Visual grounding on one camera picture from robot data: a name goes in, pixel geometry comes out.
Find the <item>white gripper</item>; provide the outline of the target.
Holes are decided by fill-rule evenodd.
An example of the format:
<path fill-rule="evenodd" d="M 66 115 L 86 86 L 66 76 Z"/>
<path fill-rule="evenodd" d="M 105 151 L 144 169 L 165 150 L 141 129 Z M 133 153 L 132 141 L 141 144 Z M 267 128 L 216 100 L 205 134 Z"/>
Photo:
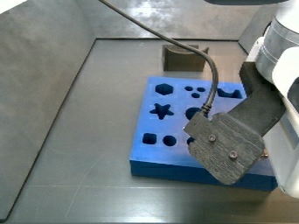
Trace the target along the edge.
<path fill-rule="evenodd" d="M 265 133 L 264 140 L 277 186 L 299 199 L 299 132 L 287 115 Z"/>

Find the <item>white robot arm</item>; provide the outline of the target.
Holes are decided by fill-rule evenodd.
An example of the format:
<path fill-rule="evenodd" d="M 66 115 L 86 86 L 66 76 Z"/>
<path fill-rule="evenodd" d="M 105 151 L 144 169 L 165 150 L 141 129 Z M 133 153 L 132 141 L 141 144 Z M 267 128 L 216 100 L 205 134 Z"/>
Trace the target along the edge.
<path fill-rule="evenodd" d="M 205 0 L 217 5 L 276 4 L 265 34 L 247 59 L 281 95 L 284 116 L 269 131 L 269 160 L 281 191 L 299 199 L 299 0 Z"/>

